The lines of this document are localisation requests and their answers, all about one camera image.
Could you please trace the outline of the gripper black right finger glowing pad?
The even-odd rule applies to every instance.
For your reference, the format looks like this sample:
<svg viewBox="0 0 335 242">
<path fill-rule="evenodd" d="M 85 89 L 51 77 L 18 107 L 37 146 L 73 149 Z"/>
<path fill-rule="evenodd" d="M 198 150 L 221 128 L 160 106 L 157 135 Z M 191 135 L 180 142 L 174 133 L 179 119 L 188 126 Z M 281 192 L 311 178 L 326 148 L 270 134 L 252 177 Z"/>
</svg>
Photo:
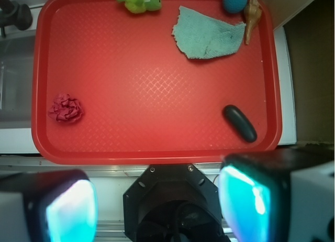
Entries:
<svg viewBox="0 0 335 242">
<path fill-rule="evenodd" d="M 334 241 L 334 151 L 321 147 L 233 153 L 218 179 L 238 241 Z"/>
</svg>

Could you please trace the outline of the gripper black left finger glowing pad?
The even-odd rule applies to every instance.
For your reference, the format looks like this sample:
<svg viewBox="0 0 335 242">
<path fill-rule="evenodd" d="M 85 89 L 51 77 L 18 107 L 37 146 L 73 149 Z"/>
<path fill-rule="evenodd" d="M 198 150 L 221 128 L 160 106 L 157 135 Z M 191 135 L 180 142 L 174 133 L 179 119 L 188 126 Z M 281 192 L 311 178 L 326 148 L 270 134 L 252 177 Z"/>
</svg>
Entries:
<svg viewBox="0 0 335 242">
<path fill-rule="evenodd" d="M 94 241 L 98 203 L 82 170 L 1 176 L 1 241 Z"/>
</svg>

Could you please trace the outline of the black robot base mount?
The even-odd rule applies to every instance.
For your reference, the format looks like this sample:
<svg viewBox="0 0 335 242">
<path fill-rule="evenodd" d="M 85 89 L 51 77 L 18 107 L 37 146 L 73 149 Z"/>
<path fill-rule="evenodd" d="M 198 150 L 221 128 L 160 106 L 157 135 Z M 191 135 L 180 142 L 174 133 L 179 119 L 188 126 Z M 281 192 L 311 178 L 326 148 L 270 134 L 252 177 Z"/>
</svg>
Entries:
<svg viewBox="0 0 335 242">
<path fill-rule="evenodd" d="M 192 164 L 150 165 L 123 194 L 131 241 L 229 241 L 218 187 Z"/>
</svg>

